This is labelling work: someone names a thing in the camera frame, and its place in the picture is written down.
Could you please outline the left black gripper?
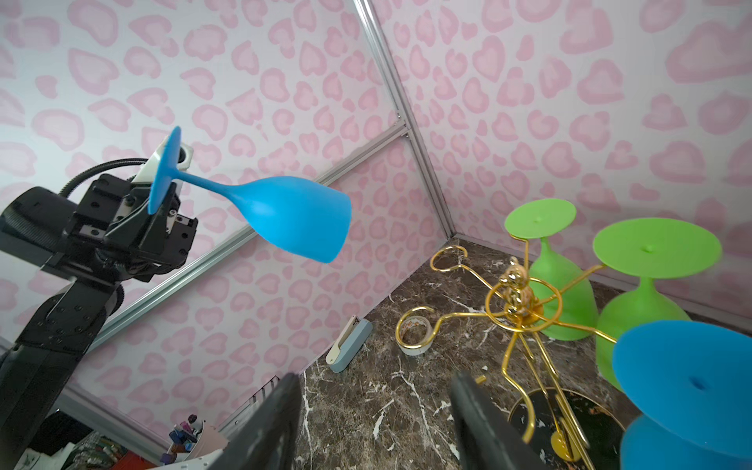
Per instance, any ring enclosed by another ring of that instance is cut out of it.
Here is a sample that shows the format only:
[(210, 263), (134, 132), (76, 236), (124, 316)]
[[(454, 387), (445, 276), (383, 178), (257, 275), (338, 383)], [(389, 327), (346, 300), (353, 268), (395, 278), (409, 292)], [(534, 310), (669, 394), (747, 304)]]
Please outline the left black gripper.
[(176, 185), (154, 215), (150, 188), (102, 174), (70, 202), (67, 272), (86, 279), (150, 279), (186, 264), (197, 219), (178, 213)]

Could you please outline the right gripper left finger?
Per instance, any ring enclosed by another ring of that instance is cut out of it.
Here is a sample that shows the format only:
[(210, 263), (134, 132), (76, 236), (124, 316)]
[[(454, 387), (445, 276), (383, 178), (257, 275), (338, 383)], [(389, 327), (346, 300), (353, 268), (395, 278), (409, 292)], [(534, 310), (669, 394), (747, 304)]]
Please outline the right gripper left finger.
[(300, 378), (288, 373), (209, 469), (291, 469), (302, 404)]

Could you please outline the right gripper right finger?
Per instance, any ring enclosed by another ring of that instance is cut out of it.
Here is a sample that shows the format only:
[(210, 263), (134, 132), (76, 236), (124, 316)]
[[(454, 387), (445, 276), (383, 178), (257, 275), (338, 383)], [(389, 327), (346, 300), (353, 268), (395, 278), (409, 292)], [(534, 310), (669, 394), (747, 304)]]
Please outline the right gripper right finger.
[(452, 377), (450, 404), (463, 469), (548, 469), (467, 373)]

